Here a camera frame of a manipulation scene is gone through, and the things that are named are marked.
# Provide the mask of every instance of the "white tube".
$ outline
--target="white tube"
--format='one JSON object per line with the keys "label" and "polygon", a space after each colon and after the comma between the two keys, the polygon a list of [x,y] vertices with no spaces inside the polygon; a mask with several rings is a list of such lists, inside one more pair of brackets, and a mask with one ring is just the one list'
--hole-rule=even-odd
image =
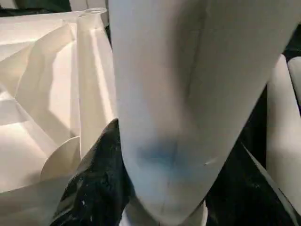
{"label": "white tube", "polygon": [[122,153],[144,208],[183,222],[300,18],[292,0],[110,0]]}
{"label": "white tube", "polygon": [[291,59],[287,65],[292,78],[297,100],[299,104],[301,104],[301,56]]}
{"label": "white tube", "polygon": [[285,57],[281,56],[268,82],[267,171],[298,213],[301,213],[300,136],[299,108]]}

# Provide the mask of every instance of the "white cylinder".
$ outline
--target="white cylinder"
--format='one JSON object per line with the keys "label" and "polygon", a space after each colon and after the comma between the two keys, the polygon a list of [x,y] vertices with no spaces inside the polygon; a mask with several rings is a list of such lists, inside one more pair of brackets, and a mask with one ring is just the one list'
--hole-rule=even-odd
{"label": "white cylinder", "polygon": [[122,153],[144,208],[183,222],[207,194],[301,1],[110,0]]}
{"label": "white cylinder", "polygon": [[267,119],[267,171],[301,213],[301,118],[284,56],[268,82]]}
{"label": "white cylinder", "polygon": [[295,57],[288,62],[288,70],[298,103],[301,104],[301,56]]}

